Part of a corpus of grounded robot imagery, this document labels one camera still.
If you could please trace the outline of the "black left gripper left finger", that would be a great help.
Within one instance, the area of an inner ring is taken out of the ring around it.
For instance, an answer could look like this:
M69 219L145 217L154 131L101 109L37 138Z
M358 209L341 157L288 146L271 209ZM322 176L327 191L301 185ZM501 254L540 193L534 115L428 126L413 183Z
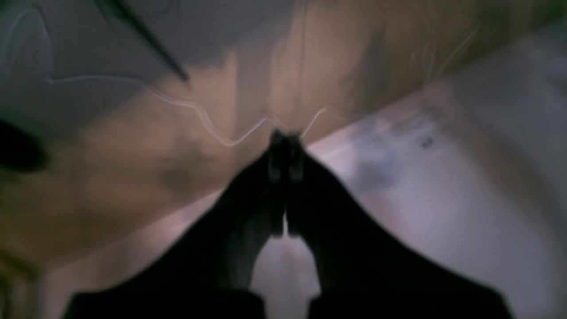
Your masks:
M249 291L256 259L282 233L285 135L241 170L160 258L115 287L73 296L65 319L264 319Z

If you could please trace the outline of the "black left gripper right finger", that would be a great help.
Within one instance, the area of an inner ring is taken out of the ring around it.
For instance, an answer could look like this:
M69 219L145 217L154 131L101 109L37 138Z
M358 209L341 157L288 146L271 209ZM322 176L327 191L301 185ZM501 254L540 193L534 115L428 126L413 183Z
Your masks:
M402 244L299 139L289 144L286 218L315 259L310 319L510 319L504 298Z

